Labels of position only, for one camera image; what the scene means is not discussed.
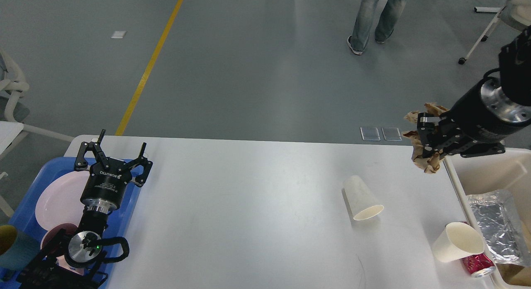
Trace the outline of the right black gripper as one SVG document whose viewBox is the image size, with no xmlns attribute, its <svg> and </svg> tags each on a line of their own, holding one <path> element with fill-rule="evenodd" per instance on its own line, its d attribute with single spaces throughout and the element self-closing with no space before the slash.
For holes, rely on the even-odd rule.
<svg viewBox="0 0 531 289">
<path fill-rule="evenodd" d="M 484 78 L 457 100 L 445 117 L 419 113 L 421 156 L 503 154 L 506 147 L 499 141 L 529 125 L 530 87 L 502 85 L 498 78 Z"/>
</svg>

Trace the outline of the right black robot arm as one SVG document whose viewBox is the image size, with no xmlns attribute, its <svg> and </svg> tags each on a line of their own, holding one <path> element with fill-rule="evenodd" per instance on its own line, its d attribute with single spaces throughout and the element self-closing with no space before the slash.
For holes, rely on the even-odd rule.
<svg viewBox="0 0 531 289">
<path fill-rule="evenodd" d="M 499 66 L 488 70 L 449 111 L 418 115 L 421 156 L 428 159 L 459 154 L 463 158 L 506 151 L 502 141 L 530 125 L 530 28 L 498 55 Z"/>
</svg>

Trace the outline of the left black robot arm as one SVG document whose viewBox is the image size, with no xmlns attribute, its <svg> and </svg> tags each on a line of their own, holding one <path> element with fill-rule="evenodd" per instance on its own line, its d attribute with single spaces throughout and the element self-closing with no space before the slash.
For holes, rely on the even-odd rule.
<svg viewBox="0 0 531 289">
<path fill-rule="evenodd" d="M 130 253 L 126 238 L 108 224 L 121 211 L 127 188 L 143 187 L 153 166 L 141 145 L 137 158 L 121 160 L 105 155 L 101 148 L 105 130 L 95 141 L 82 142 L 73 170 L 87 172 L 78 194 L 82 216 L 77 229 L 61 228 L 17 276 L 22 289 L 98 289 L 108 279 L 101 270 L 125 260 Z"/>
</svg>

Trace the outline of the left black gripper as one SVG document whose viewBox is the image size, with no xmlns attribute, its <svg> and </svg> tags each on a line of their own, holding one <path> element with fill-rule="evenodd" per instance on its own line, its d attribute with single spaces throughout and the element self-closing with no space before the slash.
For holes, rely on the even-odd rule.
<svg viewBox="0 0 531 289">
<path fill-rule="evenodd" d="M 147 143 L 141 146 L 139 156 L 129 162 L 121 159 L 108 159 L 101 149 L 101 142 L 106 130 L 102 129 L 96 142 L 82 142 L 76 160 L 74 171 L 88 171 L 89 177 L 80 198 L 85 210 L 103 214 L 110 214 L 121 207 L 127 185 L 133 183 L 143 187 L 148 179 L 153 162 L 144 156 Z M 87 152 L 93 153 L 95 163 L 88 166 L 85 160 Z M 131 171 L 141 167 L 142 172 L 132 176 Z"/>
</svg>

